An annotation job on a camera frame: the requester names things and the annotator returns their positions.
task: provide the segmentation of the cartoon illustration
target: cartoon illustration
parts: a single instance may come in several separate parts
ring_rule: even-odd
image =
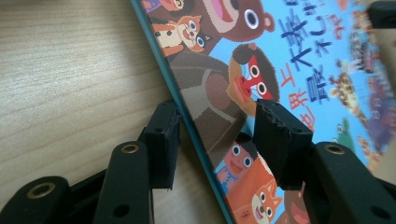
[[[168,11],[179,11],[184,6],[184,0],[142,0],[141,4],[146,12],[150,12],[160,6],[163,6]]]
[[[337,65],[341,67],[341,62],[338,61]],[[358,104],[358,97],[355,92],[352,80],[348,75],[348,63],[343,63],[343,71],[340,76],[335,79],[333,76],[330,77],[330,82],[335,84],[336,87],[332,89],[331,96],[337,97],[341,103],[349,110],[349,112],[356,116],[364,127],[367,127],[367,119],[361,112],[361,108]]]
[[[375,142],[375,149],[382,154],[383,146],[388,144],[396,131],[396,108],[392,104],[392,99],[387,97],[376,76],[369,77],[369,87],[372,91],[369,96],[372,116],[368,119],[367,129]]]
[[[206,55],[222,38],[236,42],[253,40],[264,31],[273,32],[276,24],[272,15],[264,11],[261,0],[205,0],[203,3],[184,1],[183,8],[179,11],[158,7],[148,13],[152,23],[178,21],[186,15],[202,16],[201,32],[210,36],[210,41],[205,43],[202,51]]]
[[[276,181],[262,157],[253,162],[226,200],[235,222],[271,223],[282,198],[276,197]]]
[[[267,30],[273,32],[273,17],[265,13],[261,1],[204,0],[206,11],[216,30],[224,38],[248,41]]]
[[[361,150],[363,150],[363,154],[368,160],[367,169],[370,172],[373,172],[374,169],[378,166],[381,162],[381,155],[378,152],[373,152],[369,142],[360,136],[358,136],[358,143],[361,146]]]
[[[303,200],[304,190],[285,190],[285,211],[275,224],[309,224],[309,216]]]
[[[374,59],[378,57],[373,27],[366,12],[354,11],[354,24],[349,36],[350,50],[357,69],[373,73]]]
[[[256,146],[250,136],[240,133],[224,158],[225,166],[217,173],[224,194],[246,174],[257,155]]]
[[[213,167],[218,167],[247,119],[227,94],[228,66],[188,51],[177,54],[170,65],[206,153]]]
[[[275,69],[254,43],[240,45],[233,51],[229,65],[229,82],[228,94],[252,117],[256,116],[256,103],[253,98],[279,101]]]
[[[171,68],[214,167],[224,159],[247,114],[255,116],[251,96],[279,99],[275,69],[254,43],[238,46],[228,67],[204,54],[183,51]]]
[[[205,42],[210,37],[200,32],[201,18],[185,16],[178,23],[169,21],[167,24],[151,25],[164,57],[181,52],[185,47],[195,52],[204,50]]]
[[[353,144],[352,135],[349,132],[349,121],[347,118],[343,119],[343,124],[338,124],[337,132],[338,137],[334,138],[333,141],[345,147],[349,147],[355,153],[355,146]]]

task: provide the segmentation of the red nose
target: red nose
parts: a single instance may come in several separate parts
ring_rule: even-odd
[[[246,95],[246,97],[250,97],[250,95],[251,95],[251,89],[250,89],[250,85],[249,84],[250,84],[249,80],[247,80],[243,76],[240,77],[239,85],[241,86],[241,90]]]

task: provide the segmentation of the wooden table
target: wooden table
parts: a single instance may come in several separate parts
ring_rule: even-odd
[[[41,176],[105,169],[171,98],[128,0],[1,1],[0,92],[0,209]],[[154,203],[157,223],[224,222],[185,133]]]

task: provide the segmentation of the children's book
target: children's book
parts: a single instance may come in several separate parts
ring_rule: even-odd
[[[256,100],[373,171],[395,100],[361,0],[132,0],[227,221],[309,223],[251,141]]]

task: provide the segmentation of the screw hole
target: screw hole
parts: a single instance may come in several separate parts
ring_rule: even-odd
[[[139,146],[137,145],[127,145],[121,149],[123,153],[134,153],[139,150]]]
[[[387,219],[387,220],[390,219],[390,214],[387,211],[385,211],[383,208],[381,208],[381,207],[372,206],[370,208],[370,210],[377,217],[380,217],[380,218],[383,218],[383,219]]]
[[[39,185],[34,186],[27,192],[27,197],[30,199],[39,199],[42,198],[49,193],[51,193],[55,189],[55,184],[52,182],[46,182]]]
[[[346,153],[342,148],[333,145],[326,146],[325,148],[328,152],[336,155],[343,155]]]
[[[122,204],[113,211],[114,217],[125,217],[129,213],[129,206],[126,204]]]

